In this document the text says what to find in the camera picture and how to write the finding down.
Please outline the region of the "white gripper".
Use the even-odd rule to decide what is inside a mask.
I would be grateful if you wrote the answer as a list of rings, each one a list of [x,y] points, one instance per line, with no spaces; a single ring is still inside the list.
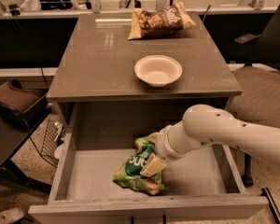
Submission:
[[[168,138],[168,133],[172,125],[168,125],[161,129],[158,133],[152,133],[147,137],[148,142],[155,143],[156,153],[152,153],[147,159],[146,165],[142,168],[140,175],[145,177],[151,177],[156,173],[162,171],[168,162],[177,161],[184,157],[184,154],[180,154],[175,151]]]

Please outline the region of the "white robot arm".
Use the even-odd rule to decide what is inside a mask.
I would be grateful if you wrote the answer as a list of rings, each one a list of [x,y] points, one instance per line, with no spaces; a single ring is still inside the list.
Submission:
[[[147,139],[156,152],[149,156],[141,175],[151,177],[169,162],[187,153],[221,144],[280,168],[280,128],[236,119],[231,113],[210,105],[193,105],[175,125],[168,125]]]

